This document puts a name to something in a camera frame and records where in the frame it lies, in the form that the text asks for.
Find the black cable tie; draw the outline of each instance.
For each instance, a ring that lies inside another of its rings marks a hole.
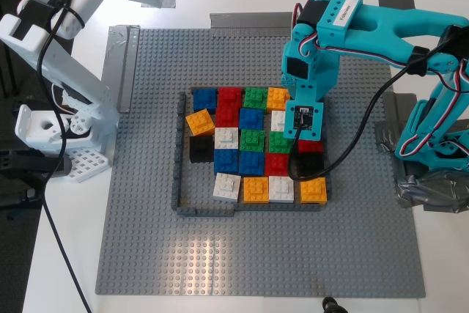
[[[81,25],[81,28],[84,29],[85,28],[85,21],[83,21],[83,18],[81,18],[80,14],[78,14],[74,9],[72,9],[71,7],[68,7],[65,3],[63,3],[62,1],[58,1],[57,2],[57,7],[59,9],[63,9],[64,11],[68,11],[70,14],[72,14],[73,16],[76,17],[76,19],[78,20],[78,22],[80,23]]]
[[[409,67],[409,75],[419,75],[424,77],[428,71],[427,60],[422,60],[430,50],[428,48],[415,46],[413,47],[412,54],[410,55],[409,60],[407,61],[407,66]]]

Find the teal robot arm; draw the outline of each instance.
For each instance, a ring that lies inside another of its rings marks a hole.
[[[287,102],[284,136],[321,139],[323,97],[337,83],[341,55],[357,56],[403,68],[429,49],[405,37],[432,35],[445,40],[469,26],[466,18],[423,10],[396,10],[363,4],[362,0],[308,0],[293,14],[291,40],[282,59],[282,85]],[[447,133],[469,106],[469,45],[445,48],[411,65],[409,73],[438,75],[430,99],[413,109],[399,140],[396,156],[431,169],[469,170],[469,131]]]

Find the yellow lego brick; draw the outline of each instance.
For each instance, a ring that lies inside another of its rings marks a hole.
[[[301,203],[318,203],[325,205],[327,201],[328,194],[324,177],[318,177],[317,179],[300,183]]]
[[[287,100],[290,99],[288,90],[285,88],[269,88],[267,95],[267,112],[272,110],[285,110]]]
[[[268,203],[269,202],[269,178],[245,177],[244,178],[244,202]]]
[[[207,109],[188,115],[185,119],[194,136],[207,136],[215,133],[215,125]]]

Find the green lego brick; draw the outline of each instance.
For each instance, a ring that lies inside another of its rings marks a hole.
[[[240,150],[264,152],[265,132],[260,130],[242,130]]]
[[[246,88],[244,95],[244,108],[262,109],[267,111],[268,91],[264,88]]]
[[[290,153],[293,140],[284,138],[283,132],[271,131],[269,134],[269,153]]]

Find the lego baseplate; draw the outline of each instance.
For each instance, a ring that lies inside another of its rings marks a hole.
[[[395,201],[377,151],[377,104],[357,147],[330,175],[319,212],[194,218],[171,208],[177,100],[194,86],[278,86],[287,37],[142,29],[130,113],[117,133],[97,271],[99,295],[425,296],[412,210]],[[328,157],[349,144],[387,65],[342,58],[328,94]],[[204,166],[211,172],[211,166]],[[203,174],[187,174],[194,192]]]

